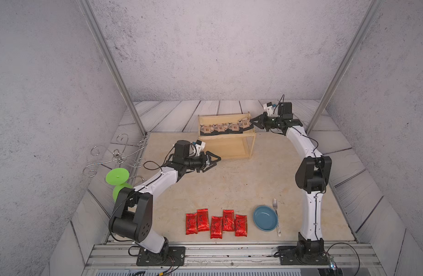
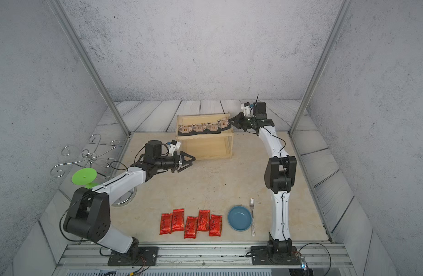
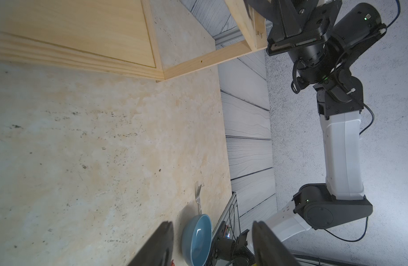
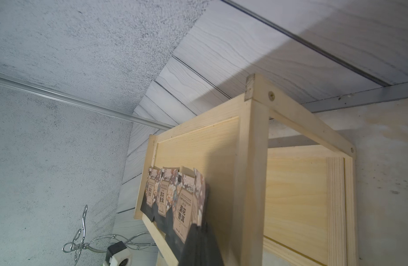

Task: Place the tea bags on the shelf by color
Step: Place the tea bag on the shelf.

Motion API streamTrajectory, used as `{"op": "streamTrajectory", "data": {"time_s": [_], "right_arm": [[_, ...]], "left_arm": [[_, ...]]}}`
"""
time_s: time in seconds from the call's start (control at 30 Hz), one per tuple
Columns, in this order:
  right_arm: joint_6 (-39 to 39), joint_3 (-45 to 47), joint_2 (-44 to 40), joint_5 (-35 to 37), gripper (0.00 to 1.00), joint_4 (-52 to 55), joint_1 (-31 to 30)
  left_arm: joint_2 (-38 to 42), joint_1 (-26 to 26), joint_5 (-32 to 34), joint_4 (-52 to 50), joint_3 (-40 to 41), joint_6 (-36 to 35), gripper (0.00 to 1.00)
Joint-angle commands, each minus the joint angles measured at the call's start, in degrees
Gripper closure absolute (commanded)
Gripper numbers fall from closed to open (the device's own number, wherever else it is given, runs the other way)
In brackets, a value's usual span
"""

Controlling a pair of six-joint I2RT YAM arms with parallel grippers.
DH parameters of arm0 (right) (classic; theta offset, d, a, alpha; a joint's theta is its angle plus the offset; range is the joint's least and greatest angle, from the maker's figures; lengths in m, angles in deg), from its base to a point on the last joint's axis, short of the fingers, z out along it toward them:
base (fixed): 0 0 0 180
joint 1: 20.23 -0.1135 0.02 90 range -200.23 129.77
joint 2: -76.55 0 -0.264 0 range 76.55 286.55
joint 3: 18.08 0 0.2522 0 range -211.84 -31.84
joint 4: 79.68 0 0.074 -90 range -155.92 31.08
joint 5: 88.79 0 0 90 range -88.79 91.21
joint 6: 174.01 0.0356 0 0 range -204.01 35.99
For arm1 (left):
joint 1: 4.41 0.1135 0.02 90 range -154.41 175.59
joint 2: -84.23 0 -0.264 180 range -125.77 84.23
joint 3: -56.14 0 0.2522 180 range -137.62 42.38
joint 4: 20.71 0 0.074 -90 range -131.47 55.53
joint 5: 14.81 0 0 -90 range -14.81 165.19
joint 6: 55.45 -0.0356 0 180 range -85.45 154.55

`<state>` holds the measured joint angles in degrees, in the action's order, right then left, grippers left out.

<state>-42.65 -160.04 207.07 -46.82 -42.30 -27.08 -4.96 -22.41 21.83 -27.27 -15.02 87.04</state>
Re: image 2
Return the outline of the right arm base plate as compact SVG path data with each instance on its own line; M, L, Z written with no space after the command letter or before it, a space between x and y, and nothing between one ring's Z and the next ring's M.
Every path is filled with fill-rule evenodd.
M250 258L255 266L279 265L279 266L300 266L301 261L295 255L287 253L274 253L267 246L252 246L245 255Z

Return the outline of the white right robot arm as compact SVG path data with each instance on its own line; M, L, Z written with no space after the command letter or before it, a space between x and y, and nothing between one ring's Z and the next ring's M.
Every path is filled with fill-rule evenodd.
M272 225L267 249L269 255L291 256L292 240L288 223L288 204L295 184L297 160L285 150L286 142L278 137L266 114L246 116L244 112L229 119L229 124L245 132L252 129L261 139L269 156L264 182L272 199Z

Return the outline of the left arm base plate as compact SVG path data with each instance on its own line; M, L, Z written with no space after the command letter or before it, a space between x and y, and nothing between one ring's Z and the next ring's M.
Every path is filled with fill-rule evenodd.
M108 266L156 266L158 247L132 246L127 253L112 252Z

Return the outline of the brown tea bag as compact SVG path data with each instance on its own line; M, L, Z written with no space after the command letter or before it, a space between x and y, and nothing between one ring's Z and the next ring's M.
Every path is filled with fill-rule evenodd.
M188 136L193 131L191 125L179 125L178 126L178 135L179 136Z
M205 131L207 133L220 133L219 127L217 123L206 123L206 129Z
M232 128L231 124L228 122L228 118L222 118L217 122L218 130L220 132L226 131Z
M194 124L192 125L194 135L204 134L207 130L207 124Z

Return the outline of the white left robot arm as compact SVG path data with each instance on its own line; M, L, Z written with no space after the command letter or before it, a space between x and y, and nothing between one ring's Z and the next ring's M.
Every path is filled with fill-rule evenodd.
M142 154L137 162L115 178L92 189L79 188L61 218L62 231L117 253L127 253L134 239L111 225L111 205L126 192L148 182L153 176L168 170L173 173L181 172L192 166L195 160L194 156L183 151L158 157Z

